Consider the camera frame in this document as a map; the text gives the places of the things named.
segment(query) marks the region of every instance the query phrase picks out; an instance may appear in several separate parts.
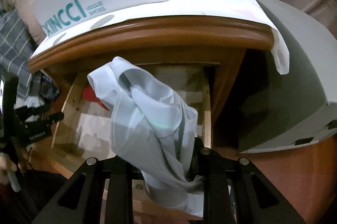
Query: open drawer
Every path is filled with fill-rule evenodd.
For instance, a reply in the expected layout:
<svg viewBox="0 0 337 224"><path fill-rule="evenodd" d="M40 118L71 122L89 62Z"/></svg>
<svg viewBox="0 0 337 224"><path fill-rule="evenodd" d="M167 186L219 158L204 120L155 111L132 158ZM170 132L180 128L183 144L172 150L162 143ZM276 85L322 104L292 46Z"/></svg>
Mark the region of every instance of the open drawer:
<svg viewBox="0 0 337 224"><path fill-rule="evenodd" d="M202 66L146 65L158 80L173 88L185 102L198 111L197 135L205 147L211 148L211 109L207 75ZM99 160L113 157L110 150L111 112L82 99L88 86L88 73L79 73L63 105L64 120L59 122L51 148L36 144L35 149L48 157L55 169L70 177L89 157ZM153 203L144 191L144 181L133 181L134 211L163 217L198 219L187 213L162 208Z"/></svg>

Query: red object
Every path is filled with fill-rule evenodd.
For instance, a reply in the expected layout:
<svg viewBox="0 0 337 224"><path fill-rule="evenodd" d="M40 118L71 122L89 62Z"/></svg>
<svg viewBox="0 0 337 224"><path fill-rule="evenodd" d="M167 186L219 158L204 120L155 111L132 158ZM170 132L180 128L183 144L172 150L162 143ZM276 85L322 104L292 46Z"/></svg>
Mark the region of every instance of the red object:
<svg viewBox="0 0 337 224"><path fill-rule="evenodd" d="M92 102L96 102L98 103L102 108L104 108L105 110L110 111L109 108L107 108L103 102L100 101L99 98L96 97L95 95L95 91L92 89L92 87L90 85L88 85L82 92L82 96L86 101L92 101Z"/></svg>

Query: orange wooden surface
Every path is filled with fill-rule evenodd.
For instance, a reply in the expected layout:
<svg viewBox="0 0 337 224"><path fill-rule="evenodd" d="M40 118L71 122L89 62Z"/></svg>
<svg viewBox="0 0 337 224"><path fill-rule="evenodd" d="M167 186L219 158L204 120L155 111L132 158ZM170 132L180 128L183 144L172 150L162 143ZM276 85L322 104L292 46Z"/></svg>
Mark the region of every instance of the orange wooden surface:
<svg viewBox="0 0 337 224"><path fill-rule="evenodd" d="M223 157L249 158L294 206L306 223L314 224L328 208L337 186L337 141L277 152L239 154L213 147Z"/></svg>

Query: plaid fabric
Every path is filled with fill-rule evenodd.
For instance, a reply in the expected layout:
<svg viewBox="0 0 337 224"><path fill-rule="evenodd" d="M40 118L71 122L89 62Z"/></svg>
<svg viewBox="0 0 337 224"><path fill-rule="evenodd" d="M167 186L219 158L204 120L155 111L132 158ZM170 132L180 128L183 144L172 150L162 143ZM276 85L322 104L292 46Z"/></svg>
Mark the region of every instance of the plaid fabric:
<svg viewBox="0 0 337 224"><path fill-rule="evenodd" d="M55 100L60 95L60 88L56 87L53 80L42 74L40 95L48 100Z"/></svg>
<svg viewBox="0 0 337 224"><path fill-rule="evenodd" d="M19 77L21 98L37 96L40 90L41 72L32 74L27 67L36 47L18 11L0 9L0 67Z"/></svg>

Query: metal screw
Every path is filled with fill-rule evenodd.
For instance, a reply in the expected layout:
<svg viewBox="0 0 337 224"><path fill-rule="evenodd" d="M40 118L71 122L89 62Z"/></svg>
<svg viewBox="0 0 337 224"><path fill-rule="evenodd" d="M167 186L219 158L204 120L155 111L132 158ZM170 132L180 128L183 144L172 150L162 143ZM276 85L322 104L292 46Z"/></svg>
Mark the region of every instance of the metal screw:
<svg viewBox="0 0 337 224"><path fill-rule="evenodd" d="M96 163L97 159L95 158L88 158L87 159L87 164L88 165L94 165Z"/></svg>
<svg viewBox="0 0 337 224"><path fill-rule="evenodd" d="M203 155L209 155L211 153L211 150L207 147L201 148L200 153Z"/></svg>
<svg viewBox="0 0 337 224"><path fill-rule="evenodd" d="M240 159L239 159L239 162L240 162L242 165L248 165L248 164L249 164L249 159L247 159L247 158L240 158Z"/></svg>

